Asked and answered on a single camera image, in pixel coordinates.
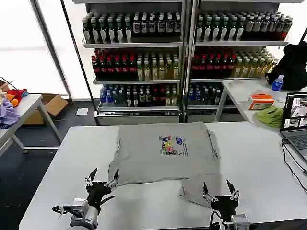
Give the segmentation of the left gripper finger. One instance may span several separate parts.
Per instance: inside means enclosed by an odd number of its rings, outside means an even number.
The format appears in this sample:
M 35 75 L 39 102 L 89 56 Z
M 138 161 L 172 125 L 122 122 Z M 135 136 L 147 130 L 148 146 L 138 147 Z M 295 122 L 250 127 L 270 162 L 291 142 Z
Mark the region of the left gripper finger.
M 104 184 L 104 187 L 115 188 L 118 185 L 119 180 L 119 169 L 116 170 L 112 180 Z
M 92 186 L 94 182 L 95 175 L 97 173 L 97 169 L 95 168 L 92 172 L 90 172 L 88 177 L 85 177 L 86 186 Z

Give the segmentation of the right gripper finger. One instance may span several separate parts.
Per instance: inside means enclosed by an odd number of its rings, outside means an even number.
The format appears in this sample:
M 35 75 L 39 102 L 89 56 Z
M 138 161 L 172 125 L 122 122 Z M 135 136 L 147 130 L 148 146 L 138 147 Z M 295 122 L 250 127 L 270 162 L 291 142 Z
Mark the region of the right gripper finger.
M 227 186 L 228 186 L 230 193 L 231 193 L 230 199 L 231 200 L 238 200 L 239 190 L 236 190 L 234 185 L 229 180 L 226 180 L 226 182 L 227 182 Z
M 216 197 L 214 197 L 213 195 L 211 195 L 209 193 L 209 190 L 208 190 L 205 182 L 203 183 L 203 198 L 212 202 L 212 203 L 215 203 L 215 202 L 218 201 L 218 199 Z

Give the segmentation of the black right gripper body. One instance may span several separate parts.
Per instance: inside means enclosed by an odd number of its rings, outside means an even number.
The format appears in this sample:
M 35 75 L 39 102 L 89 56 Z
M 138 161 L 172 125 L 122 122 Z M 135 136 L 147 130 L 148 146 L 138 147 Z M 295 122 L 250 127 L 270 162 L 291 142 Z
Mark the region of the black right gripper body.
M 229 222 L 232 215 L 236 215 L 236 208 L 238 207 L 238 198 L 231 199 L 230 195 L 217 196 L 211 202 L 211 208 L 217 210 L 223 221 Z

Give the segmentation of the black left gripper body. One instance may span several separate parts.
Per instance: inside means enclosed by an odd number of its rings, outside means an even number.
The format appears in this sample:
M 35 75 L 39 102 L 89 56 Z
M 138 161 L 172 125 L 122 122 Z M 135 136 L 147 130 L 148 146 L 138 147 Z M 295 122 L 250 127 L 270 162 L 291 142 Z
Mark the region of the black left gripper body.
M 111 188 L 104 187 L 104 184 L 106 183 L 107 182 L 93 182 L 92 186 L 86 187 L 86 190 L 88 192 L 88 204 L 89 206 L 94 207 L 98 212 L 101 211 L 101 205 L 112 199 L 112 196 L 103 198 L 105 195 L 111 193 Z

